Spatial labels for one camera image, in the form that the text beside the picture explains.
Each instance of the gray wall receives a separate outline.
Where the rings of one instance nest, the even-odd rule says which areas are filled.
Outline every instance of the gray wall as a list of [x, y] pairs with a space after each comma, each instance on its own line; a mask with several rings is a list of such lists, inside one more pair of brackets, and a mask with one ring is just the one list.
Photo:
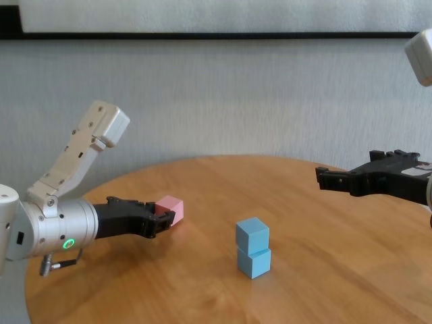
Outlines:
[[17, 5], [19, 0], [0, 0], [0, 5]]
[[[349, 169], [371, 149], [404, 149], [432, 161], [432, 89], [417, 83], [404, 43], [3, 41], [0, 183], [23, 193], [95, 99], [119, 105], [132, 123], [81, 192], [199, 155], [281, 155]], [[0, 280], [0, 323], [23, 323], [23, 272], [24, 264], [8, 265]]]

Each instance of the stacked blue cubes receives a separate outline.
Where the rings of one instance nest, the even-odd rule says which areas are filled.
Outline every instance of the stacked blue cubes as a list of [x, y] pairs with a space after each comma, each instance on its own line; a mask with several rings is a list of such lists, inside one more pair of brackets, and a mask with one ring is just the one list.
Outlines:
[[251, 279], [270, 270], [269, 235], [270, 229], [256, 217], [236, 225], [237, 266]]

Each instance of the wooden table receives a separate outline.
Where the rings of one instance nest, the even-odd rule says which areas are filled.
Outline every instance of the wooden table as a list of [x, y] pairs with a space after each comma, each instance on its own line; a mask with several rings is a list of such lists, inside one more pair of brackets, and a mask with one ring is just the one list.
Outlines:
[[[37, 323], [432, 323], [429, 213], [388, 196], [320, 191], [315, 164], [210, 157], [157, 165], [86, 196], [185, 202], [154, 240], [97, 240], [75, 267], [38, 276], [26, 301]], [[237, 270], [235, 224], [270, 227], [270, 272]], [[74, 254], [56, 255], [55, 259]]]

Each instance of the black wall trim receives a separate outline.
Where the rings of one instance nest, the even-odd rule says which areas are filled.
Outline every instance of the black wall trim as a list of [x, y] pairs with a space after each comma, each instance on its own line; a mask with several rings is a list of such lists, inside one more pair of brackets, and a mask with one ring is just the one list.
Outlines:
[[255, 32], [255, 33], [25, 33], [20, 8], [0, 5], [0, 40], [61, 39], [320, 39], [412, 38], [417, 32]]
[[4, 34], [22, 34], [20, 8], [17, 5], [0, 5], [0, 37]]

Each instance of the green led light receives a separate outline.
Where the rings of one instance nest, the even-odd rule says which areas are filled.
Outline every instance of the green led light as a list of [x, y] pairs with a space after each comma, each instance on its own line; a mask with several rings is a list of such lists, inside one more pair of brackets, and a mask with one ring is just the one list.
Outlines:
[[70, 238], [69, 240], [67, 240], [66, 242], [64, 242], [63, 244], [63, 248], [71, 248], [75, 245], [75, 240], [73, 238]]

